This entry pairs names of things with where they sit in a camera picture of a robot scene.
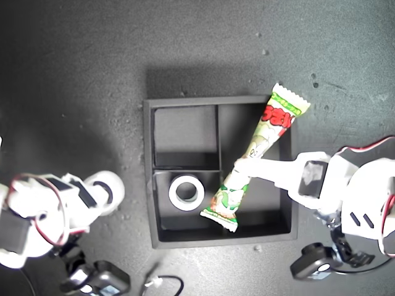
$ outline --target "snack wrapper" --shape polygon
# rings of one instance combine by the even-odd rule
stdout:
[[[242,157],[261,158],[291,127],[295,118],[305,113],[309,107],[310,103],[303,98],[276,84],[254,131],[252,141]],[[235,212],[248,190],[250,180],[250,177],[233,169],[212,198],[211,205],[201,211],[200,215],[235,232],[238,227]]]

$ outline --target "wire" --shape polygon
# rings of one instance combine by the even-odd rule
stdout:
[[[334,272],[334,273],[337,273],[337,274],[343,274],[343,275],[347,275],[347,274],[362,274],[362,273],[371,273],[372,271],[374,271],[374,270],[377,270],[377,269],[379,269],[379,268],[381,268],[381,267],[384,267],[384,266],[386,266],[389,262],[391,262],[392,261],[392,258],[389,258],[389,259],[387,259],[386,261],[384,261],[384,262],[382,262],[381,264],[379,264],[379,265],[377,265],[377,266],[375,266],[375,267],[372,267],[372,268],[369,268],[369,269],[365,269],[365,270],[360,270],[360,271],[358,271],[358,270],[350,270],[350,271],[348,271],[348,270],[346,270],[346,271],[343,271],[343,270],[338,270],[338,269],[335,269],[335,268],[331,268],[331,270]]]
[[[338,154],[344,152],[347,149],[350,149],[351,151],[357,152],[357,153],[359,153],[359,152],[366,152],[366,151],[369,151],[369,150],[372,150],[372,149],[376,148],[377,146],[381,145],[382,143],[384,143],[384,142],[386,142],[386,141],[388,141],[390,139],[395,139],[395,136],[388,136],[388,137],[386,137],[384,139],[381,139],[381,140],[379,140],[377,142],[374,142],[373,144],[370,144],[370,145],[365,146],[365,147],[344,146],[339,151],[337,151],[337,153],[335,153],[335,155],[338,155]]]
[[[385,221],[388,216],[388,212],[392,208],[395,202],[395,194],[390,194],[387,201],[385,202],[384,205],[384,210],[381,212],[381,228],[380,228],[380,236],[378,239],[378,248],[380,249],[380,252],[383,255],[386,255],[388,257],[394,258],[395,254],[387,253],[384,247],[384,226],[385,226]]]
[[[176,279],[177,281],[180,282],[180,288],[178,289],[177,293],[174,294],[174,296],[180,296],[181,292],[184,289],[184,281],[182,280],[182,278],[178,277],[178,276],[158,276],[156,277],[156,279]],[[154,284],[153,281],[149,281],[147,283],[145,283],[145,289],[143,290],[143,293],[141,294],[141,296],[144,296],[146,291],[148,290],[148,288],[150,286],[152,286]]]
[[[43,214],[43,212],[39,212],[37,213],[37,215],[35,216],[34,222],[33,224],[35,225],[35,228],[37,229],[38,233],[43,237],[43,239],[51,245],[55,245],[55,246],[63,246],[69,239],[70,234],[74,234],[74,232],[72,231],[72,229],[70,229],[70,219],[69,219],[69,215],[67,212],[67,208],[66,208],[66,204],[63,201],[63,199],[60,197],[60,193],[57,190],[57,188],[55,187],[55,185],[53,185],[51,182],[49,182],[47,179],[42,178],[40,176],[37,175],[33,175],[33,174],[21,174],[16,176],[14,179],[12,179],[8,193],[7,193],[7,197],[6,197],[6,204],[8,205],[9,202],[9,197],[10,195],[16,191],[15,187],[14,187],[14,183],[18,180],[21,180],[23,178],[31,178],[31,179],[35,179],[37,181],[41,181],[42,183],[45,183],[45,185],[47,185],[47,187],[49,187],[50,189],[52,189],[52,191],[55,193],[58,201],[59,201],[59,205],[60,205],[60,210],[62,211],[63,214],[63,231],[62,231],[62,235],[60,236],[58,241],[53,241],[51,240],[45,233],[44,231],[40,228],[39,225],[39,220],[40,220],[40,216]]]
[[[26,279],[26,281],[30,287],[31,296],[37,296],[35,288],[33,287],[33,283],[31,282],[29,275],[23,269],[18,269],[18,270],[20,271],[20,273],[22,273],[22,276]]]

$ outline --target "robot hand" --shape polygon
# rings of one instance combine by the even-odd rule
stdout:
[[[88,232],[99,216],[113,212],[125,196],[122,180],[102,171],[85,181],[67,174],[20,175],[10,188],[0,185],[0,264],[21,268],[69,237]]]

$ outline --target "black cable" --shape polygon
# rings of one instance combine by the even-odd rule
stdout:
[[[177,293],[174,294],[174,296],[180,296],[181,292],[184,289],[184,281],[182,280],[182,278],[178,277],[178,276],[158,276],[159,279],[176,279],[177,281],[180,282],[180,288],[178,289]],[[142,296],[145,295],[146,291],[148,290],[149,287],[146,287],[143,290]]]
[[[331,268],[331,270],[332,270],[334,273],[337,273],[337,274],[344,274],[344,275],[346,275],[346,274],[370,273],[370,272],[372,272],[372,271],[374,271],[374,270],[377,270],[377,269],[379,269],[379,268],[381,268],[381,267],[387,265],[391,260],[392,260],[392,258],[389,258],[389,259],[387,259],[386,261],[382,262],[382,264],[379,264],[379,265],[377,265],[377,266],[375,266],[375,267],[372,267],[372,268],[369,268],[369,269],[360,270],[360,271],[358,271],[358,270],[355,270],[355,271],[353,271],[353,270],[346,270],[346,271],[343,271],[343,270],[338,270],[338,269],[334,269],[334,268]]]
[[[22,276],[26,279],[26,281],[27,281],[27,283],[28,283],[28,285],[30,287],[31,295],[32,296],[37,296],[35,288],[33,287],[33,284],[31,283],[29,275],[23,269],[18,269],[18,270],[20,271],[20,273],[22,273]]]

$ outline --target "red wire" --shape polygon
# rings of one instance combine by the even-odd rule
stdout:
[[[382,218],[382,220],[381,220],[381,238],[379,238],[379,239],[381,239],[381,240],[383,240],[383,236],[384,236],[385,221],[386,221],[386,219],[387,219],[387,216],[389,215],[389,211],[392,209],[392,207],[393,207],[394,204],[395,204],[395,194],[391,194],[391,195],[388,197],[388,200],[386,201],[385,206],[384,206],[384,209],[383,209],[383,218]],[[383,244],[383,250],[382,250],[382,252],[383,252],[385,255],[389,256],[389,257],[393,257],[394,254],[388,254],[388,253],[386,253],[386,252],[384,251],[384,249],[385,249],[385,248],[384,248],[384,242],[382,242],[382,244]]]
[[[378,145],[380,145],[380,144],[386,142],[386,141],[389,140],[389,139],[395,139],[395,136],[388,136],[388,137],[385,137],[385,138],[380,139],[380,140],[378,140],[377,142],[374,142],[374,143],[372,143],[372,144],[370,144],[370,145],[368,145],[368,146],[365,146],[365,147],[344,146],[344,147],[342,147],[337,153],[342,152],[342,151],[344,151],[344,150],[346,150],[346,149],[350,149],[350,150],[352,150],[352,151],[353,151],[353,150],[354,150],[354,151],[369,150],[369,149],[371,149],[372,147],[378,146]]]
[[[10,186],[9,186],[9,189],[8,189],[8,193],[7,193],[7,195],[6,195],[6,201],[5,201],[5,203],[6,203],[7,206],[8,206],[8,203],[9,203],[9,197],[10,197],[11,193],[13,193],[13,192],[15,191],[14,183],[15,183],[16,181],[20,180],[20,179],[23,179],[23,178],[33,178],[33,179],[36,179],[36,180],[44,181],[45,184],[48,185],[48,186],[52,189],[52,191],[55,193],[55,195],[56,195],[56,197],[58,198],[59,203],[60,203],[60,195],[59,195],[59,192],[58,192],[57,188],[56,188],[52,183],[50,183],[49,181],[46,181],[44,178],[39,178],[38,176],[29,175],[29,174],[21,174],[21,175],[17,175],[16,177],[14,177],[14,178],[11,180],[11,183],[10,183]],[[54,241],[51,240],[51,239],[41,230],[41,228],[38,226],[37,217],[35,217],[35,220],[33,221],[33,224],[35,225],[35,228],[36,228],[36,230],[38,231],[38,233],[43,237],[43,239],[44,239],[48,244],[56,245],[56,246],[62,246],[62,245],[63,245],[63,244],[60,244],[60,242],[62,241],[62,238],[63,238],[64,235],[65,235],[65,232],[64,232],[64,231],[63,231],[62,235],[60,236],[59,240],[58,240],[57,242],[54,242]]]

